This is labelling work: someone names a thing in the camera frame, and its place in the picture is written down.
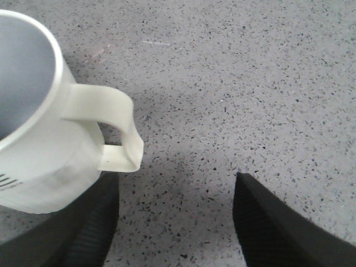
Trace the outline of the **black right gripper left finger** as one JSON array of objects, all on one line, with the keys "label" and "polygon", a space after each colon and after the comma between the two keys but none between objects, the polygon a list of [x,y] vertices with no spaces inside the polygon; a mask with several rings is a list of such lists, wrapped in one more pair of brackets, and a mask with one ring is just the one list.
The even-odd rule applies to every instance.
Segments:
[{"label": "black right gripper left finger", "polygon": [[2,244],[1,266],[103,266],[118,206],[118,177],[104,172],[66,208]]}]

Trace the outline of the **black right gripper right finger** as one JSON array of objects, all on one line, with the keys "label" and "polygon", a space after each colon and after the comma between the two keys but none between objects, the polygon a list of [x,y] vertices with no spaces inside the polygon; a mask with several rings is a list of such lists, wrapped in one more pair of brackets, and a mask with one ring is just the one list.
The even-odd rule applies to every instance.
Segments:
[{"label": "black right gripper right finger", "polygon": [[316,226],[238,172],[233,222],[247,266],[355,266],[355,246]]}]

